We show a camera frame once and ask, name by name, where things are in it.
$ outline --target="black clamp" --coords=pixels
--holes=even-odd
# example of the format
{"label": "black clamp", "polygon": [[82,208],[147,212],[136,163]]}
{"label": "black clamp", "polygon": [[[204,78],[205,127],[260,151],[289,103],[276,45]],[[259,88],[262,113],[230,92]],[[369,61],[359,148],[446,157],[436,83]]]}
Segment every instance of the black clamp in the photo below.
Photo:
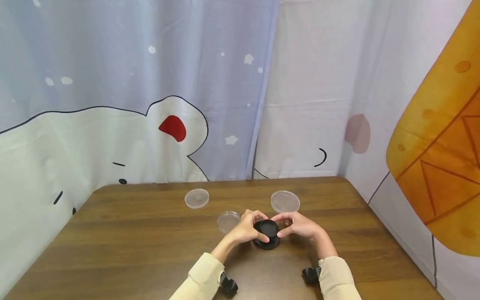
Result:
{"label": "black clamp", "polygon": [[228,297],[233,297],[239,289],[237,283],[233,279],[228,279],[225,272],[220,275],[220,288]]}
{"label": "black clamp", "polygon": [[314,283],[318,284],[318,277],[320,277],[320,272],[322,271],[321,267],[318,267],[316,269],[312,268],[305,268],[301,272],[301,275],[303,277],[303,280],[305,281],[306,285],[312,285]]}

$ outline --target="cartoon bear print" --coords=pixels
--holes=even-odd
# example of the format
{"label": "cartoon bear print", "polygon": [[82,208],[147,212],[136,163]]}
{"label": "cartoon bear print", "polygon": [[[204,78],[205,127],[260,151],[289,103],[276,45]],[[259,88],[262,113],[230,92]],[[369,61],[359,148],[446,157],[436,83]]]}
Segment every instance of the cartoon bear print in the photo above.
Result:
{"label": "cartoon bear print", "polygon": [[45,112],[0,133],[0,273],[26,270],[96,189],[207,181],[189,158],[203,113],[178,96],[145,114],[110,107]]}

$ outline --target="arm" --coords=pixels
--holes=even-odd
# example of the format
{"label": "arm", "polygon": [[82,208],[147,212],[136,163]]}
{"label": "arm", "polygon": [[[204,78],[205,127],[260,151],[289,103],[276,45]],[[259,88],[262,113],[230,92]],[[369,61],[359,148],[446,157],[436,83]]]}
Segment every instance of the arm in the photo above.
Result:
{"label": "arm", "polygon": [[228,233],[210,253],[204,253],[188,272],[187,279],[170,300],[211,300],[220,286],[223,264],[230,251],[240,243],[253,239],[268,242],[266,235],[253,228],[257,218],[268,219],[259,211],[246,210],[240,223]]}
{"label": "arm", "polygon": [[278,233],[284,238],[292,233],[309,238],[317,250],[322,268],[318,278],[325,300],[361,300],[353,276],[345,260],[338,256],[335,246],[326,231],[298,212],[282,213],[272,221],[283,221],[287,226]]}
{"label": "arm", "polygon": [[318,230],[313,243],[320,258],[318,265],[322,268],[318,281],[324,300],[361,300],[350,268],[345,260],[338,256],[323,228]]}

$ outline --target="sleeve cuff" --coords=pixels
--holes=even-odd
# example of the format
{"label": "sleeve cuff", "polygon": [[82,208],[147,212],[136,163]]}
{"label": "sleeve cuff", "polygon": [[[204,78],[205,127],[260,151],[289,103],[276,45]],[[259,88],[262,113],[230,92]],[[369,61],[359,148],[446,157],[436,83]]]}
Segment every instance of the sleeve cuff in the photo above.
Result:
{"label": "sleeve cuff", "polygon": [[213,284],[220,286],[220,275],[225,270],[221,262],[215,259],[211,254],[204,253],[197,263],[188,272],[189,277],[199,286],[204,284]]}
{"label": "sleeve cuff", "polygon": [[330,256],[321,259],[318,265],[322,268],[318,277],[322,291],[327,292],[339,285],[355,284],[352,272],[343,258]]}

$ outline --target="plastic dish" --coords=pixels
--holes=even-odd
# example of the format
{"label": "plastic dish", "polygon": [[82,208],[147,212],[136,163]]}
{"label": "plastic dish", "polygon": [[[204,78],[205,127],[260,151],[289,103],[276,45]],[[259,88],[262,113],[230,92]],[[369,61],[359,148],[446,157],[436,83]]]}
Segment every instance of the plastic dish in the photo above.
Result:
{"label": "plastic dish", "polygon": [[204,189],[194,189],[185,195],[185,204],[192,209],[202,208],[207,205],[210,195]]}
{"label": "plastic dish", "polygon": [[228,210],[221,213],[217,220],[216,226],[221,233],[229,233],[240,222],[240,215],[237,212]]}
{"label": "plastic dish", "polygon": [[260,249],[263,250],[272,250],[280,243],[280,238],[276,235],[279,231],[278,225],[272,220],[262,220],[255,223],[253,226],[257,231],[263,233],[264,235],[268,236],[270,241],[268,243],[264,243],[260,240],[254,239],[253,244]]}
{"label": "plastic dish", "polygon": [[272,208],[279,214],[297,212],[300,208],[300,199],[289,191],[276,191],[270,198]]}

